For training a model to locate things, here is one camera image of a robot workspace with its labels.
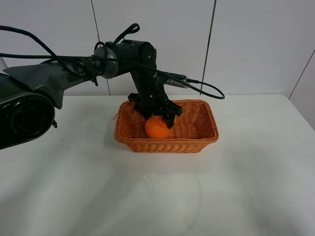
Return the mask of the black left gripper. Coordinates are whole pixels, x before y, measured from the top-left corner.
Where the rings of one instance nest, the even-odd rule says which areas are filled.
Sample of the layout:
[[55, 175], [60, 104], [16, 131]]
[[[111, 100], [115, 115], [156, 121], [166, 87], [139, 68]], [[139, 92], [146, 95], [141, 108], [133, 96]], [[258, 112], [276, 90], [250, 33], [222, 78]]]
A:
[[164, 116], [168, 129], [174, 125], [174, 116], [182, 114], [182, 107], [169, 100], [163, 85], [155, 72], [135, 69], [130, 72], [137, 93], [131, 93], [128, 100], [134, 103], [134, 110], [148, 120], [152, 115]]

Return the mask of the dark robot left arm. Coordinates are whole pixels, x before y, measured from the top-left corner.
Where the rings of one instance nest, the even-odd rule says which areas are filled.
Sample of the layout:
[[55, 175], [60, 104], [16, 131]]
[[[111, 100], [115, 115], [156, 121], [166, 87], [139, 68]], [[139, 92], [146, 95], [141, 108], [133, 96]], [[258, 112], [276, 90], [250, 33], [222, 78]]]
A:
[[97, 77], [112, 79], [130, 73], [137, 92], [128, 96], [144, 118], [159, 115], [168, 127], [182, 108], [165, 93], [167, 77], [156, 73], [156, 49], [143, 41], [101, 43], [91, 59], [17, 66], [0, 76], [0, 147], [32, 141], [56, 126], [55, 110], [63, 105], [64, 92]]

